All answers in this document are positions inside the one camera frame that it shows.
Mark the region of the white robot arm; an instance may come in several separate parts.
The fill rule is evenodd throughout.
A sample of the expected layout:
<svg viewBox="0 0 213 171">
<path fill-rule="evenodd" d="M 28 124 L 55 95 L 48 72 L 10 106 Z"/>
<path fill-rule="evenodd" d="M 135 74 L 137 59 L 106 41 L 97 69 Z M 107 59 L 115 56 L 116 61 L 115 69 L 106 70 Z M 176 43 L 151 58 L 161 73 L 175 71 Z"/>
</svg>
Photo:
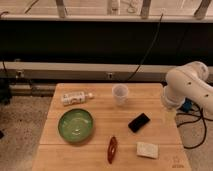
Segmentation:
<svg viewBox="0 0 213 171">
<path fill-rule="evenodd" d="M 206 83 L 208 76 L 208 67 L 199 61 L 169 70 L 161 95 L 162 104 L 167 109 L 178 109 L 188 98 L 213 114 L 213 86 Z"/>
</svg>

